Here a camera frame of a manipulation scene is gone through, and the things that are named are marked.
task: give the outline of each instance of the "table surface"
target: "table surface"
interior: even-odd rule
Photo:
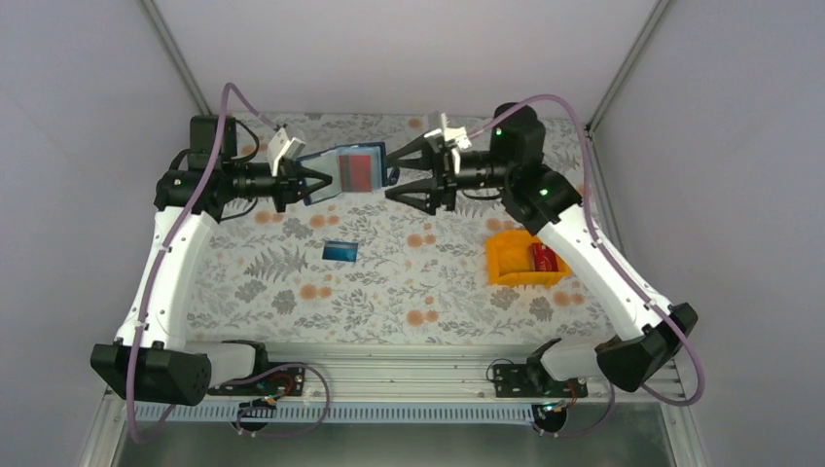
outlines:
[[[307,141],[305,154],[384,141],[392,151],[421,134],[411,116],[267,114]],[[273,131],[235,116],[269,141]],[[484,119],[453,119],[479,127]],[[546,120],[546,164],[581,191],[573,125]],[[238,134],[240,152],[252,139]],[[475,142],[486,148],[488,136]],[[400,183],[420,178],[404,172]],[[225,215],[247,207],[233,201]],[[342,194],[276,213],[261,200],[218,227],[197,274],[189,339],[286,342],[501,344],[565,336],[610,336],[601,306],[575,276],[557,285],[510,288],[487,281],[484,241],[518,229],[498,201],[459,195],[455,212],[429,216],[383,193]],[[359,244],[356,263],[321,259],[324,240]]]

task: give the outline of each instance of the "orange tray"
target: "orange tray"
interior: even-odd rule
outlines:
[[[487,272],[491,284],[544,285],[550,287],[572,270],[558,258],[558,271],[534,271],[530,261],[530,245],[541,243],[528,231],[504,231],[487,239]]]

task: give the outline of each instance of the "floral tablecloth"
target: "floral tablecloth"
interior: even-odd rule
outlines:
[[[303,134],[305,154],[372,141],[392,151],[424,130],[422,119],[410,116],[267,115]],[[271,139],[273,132],[251,115],[235,116],[262,142]],[[452,124],[470,129],[483,121]],[[573,125],[545,123],[546,163],[581,190]],[[251,153],[251,137],[240,130],[238,139],[239,152]],[[485,137],[474,145],[487,143]],[[400,183],[416,176],[403,173]],[[225,215],[245,207],[247,201],[233,201]],[[552,288],[488,285],[484,241],[519,227],[499,202],[462,195],[455,212],[436,216],[383,193],[343,194],[283,214],[261,200],[247,217],[222,223],[211,239],[188,314],[189,338],[482,344],[611,335],[600,305],[575,276]],[[358,242],[357,262],[322,260],[326,239]]]

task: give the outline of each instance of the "orange box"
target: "orange box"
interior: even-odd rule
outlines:
[[[558,271],[534,271],[530,260],[530,245],[540,243],[528,231],[504,231],[487,239],[487,272],[491,284],[544,285],[550,287],[573,273],[558,256]]]

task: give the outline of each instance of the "perforated metal strip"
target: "perforated metal strip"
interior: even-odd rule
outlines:
[[[237,402],[204,401],[196,407],[178,407],[169,421],[234,421]],[[161,417],[165,405],[138,403],[138,421]],[[313,422],[321,416],[323,404],[281,402],[277,410],[260,409],[245,421],[281,423]],[[334,403],[326,423],[496,423],[523,425],[532,420],[529,404],[396,404]]]

